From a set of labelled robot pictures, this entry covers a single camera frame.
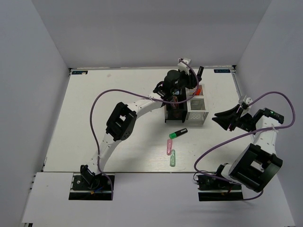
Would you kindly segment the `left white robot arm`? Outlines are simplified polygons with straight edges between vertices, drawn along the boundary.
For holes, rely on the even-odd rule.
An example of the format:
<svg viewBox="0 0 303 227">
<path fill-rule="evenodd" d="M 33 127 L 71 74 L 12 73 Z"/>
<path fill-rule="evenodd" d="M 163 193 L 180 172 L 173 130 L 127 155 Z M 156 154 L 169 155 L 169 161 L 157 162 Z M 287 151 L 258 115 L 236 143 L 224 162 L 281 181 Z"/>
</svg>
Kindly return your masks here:
<svg viewBox="0 0 303 227">
<path fill-rule="evenodd" d="M 185 88 L 198 90 L 203 70 L 204 68 L 201 67 L 199 72 L 195 73 L 191 67 L 181 64 L 177 70 L 168 71 L 164 80 L 156 85 L 149 96 L 137 95 L 138 101 L 130 104 L 123 102 L 116 104 L 106 122 L 102 141 L 97 139 L 92 125 L 93 121 L 90 120 L 90 128 L 97 145 L 97 158 L 94 168 L 90 165 L 81 165 L 80 167 L 80 174 L 85 185 L 93 190 L 102 189 L 105 186 L 109 186 L 112 190 L 114 188 L 113 181 L 104 173 L 104 167 L 116 147 L 130 137 L 136 120 L 165 105 L 179 105 L 189 101 L 187 97 L 174 101 L 173 96 L 177 91 L 182 91 Z"/>
</svg>

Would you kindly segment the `pink-capped crayon tube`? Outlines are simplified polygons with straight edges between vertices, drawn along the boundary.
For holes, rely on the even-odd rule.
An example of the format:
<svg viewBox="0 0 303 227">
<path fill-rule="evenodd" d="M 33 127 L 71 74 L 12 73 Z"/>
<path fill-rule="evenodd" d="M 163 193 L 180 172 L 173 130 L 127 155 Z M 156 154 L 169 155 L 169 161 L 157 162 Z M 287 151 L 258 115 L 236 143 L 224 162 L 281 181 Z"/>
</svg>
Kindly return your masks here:
<svg viewBox="0 0 303 227">
<path fill-rule="evenodd" d="M 173 95 L 169 101 L 172 109 L 179 109 L 178 97 Z"/>
</svg>

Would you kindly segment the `pink translucent eraser pen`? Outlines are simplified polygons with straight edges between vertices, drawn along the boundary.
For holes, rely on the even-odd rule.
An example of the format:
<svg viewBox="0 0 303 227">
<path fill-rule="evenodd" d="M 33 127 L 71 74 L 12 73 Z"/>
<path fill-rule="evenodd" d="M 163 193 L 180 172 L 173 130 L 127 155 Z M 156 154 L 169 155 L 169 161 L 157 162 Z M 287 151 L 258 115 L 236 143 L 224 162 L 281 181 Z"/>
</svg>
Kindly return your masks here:
<svg viewBox="0 0 303 227">
<path fill-rule="evenodd" d="M 172 139 L 168 139 L 167 140 L 167 149 L 166 149 L 166 154 L 168 156 L 171 155 L 171 151 L 172 151 Z"/>
</svg>

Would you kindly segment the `orange cap black highlighter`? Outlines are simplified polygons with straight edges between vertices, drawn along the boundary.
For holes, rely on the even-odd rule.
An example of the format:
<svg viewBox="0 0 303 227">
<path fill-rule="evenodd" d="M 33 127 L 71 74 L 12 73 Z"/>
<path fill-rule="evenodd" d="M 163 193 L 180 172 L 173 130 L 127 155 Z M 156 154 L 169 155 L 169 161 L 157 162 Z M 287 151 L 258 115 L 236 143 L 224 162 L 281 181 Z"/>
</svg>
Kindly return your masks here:
<svg viewBox="0 0 303 227">
<path fill-rule="evenodd" d="M 198 89 L 196 90 L 196 92 L 195 92 L 195 95 L 196 95 L 196 96 L 199 96 L 200 93 L 201 93 L 201 89 L 198 88 Z"/>
</svg>

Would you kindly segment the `green cap black highlighter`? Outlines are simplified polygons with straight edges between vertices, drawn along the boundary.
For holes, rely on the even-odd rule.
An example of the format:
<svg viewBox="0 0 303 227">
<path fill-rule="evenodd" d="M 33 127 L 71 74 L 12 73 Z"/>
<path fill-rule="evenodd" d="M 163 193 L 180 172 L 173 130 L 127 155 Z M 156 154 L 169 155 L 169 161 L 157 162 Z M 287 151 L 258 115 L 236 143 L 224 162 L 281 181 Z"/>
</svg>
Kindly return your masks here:
<svg viewBox="0 0 303 227">
<path fill-rule="evenodd" d="M 177 138 L 177 137 L 179 137 L 179 136 L 181 136 L 181 135 L 183 135 L 185 133 L 188 133 L 187 128 L 183 128 L 181 130 L 178 130 L 178 131 L 175 131 L 175 132 L 169 134 L 169 138 L 170 139 L 174 139 L 174 138 Z"/>
</svg>

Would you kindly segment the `green translucent eraser pen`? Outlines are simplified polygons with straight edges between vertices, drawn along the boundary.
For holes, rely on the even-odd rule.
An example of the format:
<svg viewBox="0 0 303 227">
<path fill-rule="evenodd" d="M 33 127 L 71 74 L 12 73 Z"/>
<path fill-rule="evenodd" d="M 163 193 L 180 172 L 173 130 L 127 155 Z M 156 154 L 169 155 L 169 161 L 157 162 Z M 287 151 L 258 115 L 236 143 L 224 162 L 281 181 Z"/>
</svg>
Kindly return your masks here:
<svg viewBox="0 0 303 227">
<path fill-rule="evenodd" d="M 176 152 L 175 152 L 174 149 L 171 151 L 171 154 L 170 154 L 170 163 L 169 163 L 169 165 L 171 167 L 175 167 L 176 166 Z"/>
</svg>

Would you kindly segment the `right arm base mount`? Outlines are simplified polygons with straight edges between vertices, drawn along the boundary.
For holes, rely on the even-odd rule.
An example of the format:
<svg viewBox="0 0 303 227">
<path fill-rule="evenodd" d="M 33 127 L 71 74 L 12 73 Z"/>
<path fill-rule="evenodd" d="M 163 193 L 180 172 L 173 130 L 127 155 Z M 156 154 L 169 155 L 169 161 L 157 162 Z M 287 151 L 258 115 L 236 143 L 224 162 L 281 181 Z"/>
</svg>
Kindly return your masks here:
<svg viewBox="0 0 303 227">
<path fill-rule="evenodd" d="M 206 175 L 194 174 L 198 186 L 199 201 L 240 201 L 243 200 L 242 187 Z"/>
</svg>

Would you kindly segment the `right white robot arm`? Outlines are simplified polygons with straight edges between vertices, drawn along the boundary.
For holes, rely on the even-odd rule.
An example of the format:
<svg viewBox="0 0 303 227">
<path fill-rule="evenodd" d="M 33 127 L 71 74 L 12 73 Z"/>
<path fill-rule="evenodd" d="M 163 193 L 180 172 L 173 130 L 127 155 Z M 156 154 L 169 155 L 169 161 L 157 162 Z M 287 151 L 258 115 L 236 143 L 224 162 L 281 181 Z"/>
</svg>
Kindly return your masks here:
<svg viewBox="0 0 303 227">
<path fill-rule="evenodd" d="M 275 142 L 277 128 L 284 122 L 284 116 L 268 109 L 260 109 L 254 116 L 244 113 L 240 105 L 216 113 L 212 118 L 224 130 L 236 127 L 254 134 L 254 141 L 232 164 L 219 165 L 214 176 L 218 188 L 226 188 L 231 181 L 260 192 L 282 167 L 282 159 L 276 156 Z"/>
</svg>

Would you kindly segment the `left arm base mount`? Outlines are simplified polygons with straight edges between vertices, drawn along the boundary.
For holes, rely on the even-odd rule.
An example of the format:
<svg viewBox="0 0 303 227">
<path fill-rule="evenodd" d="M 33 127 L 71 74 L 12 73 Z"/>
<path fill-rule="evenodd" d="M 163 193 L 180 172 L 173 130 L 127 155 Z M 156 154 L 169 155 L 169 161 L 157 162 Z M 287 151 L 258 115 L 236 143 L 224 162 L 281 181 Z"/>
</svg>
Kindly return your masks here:
<svg viewBox="0 0 303 227">
<path fill-rule="evenodd" d="M 108 178 L 98 175 L 92 186 L 81 175 L 74 175 L 69 192 L 70 201 L 111 201 L 112 190 Z"/>
</svg>

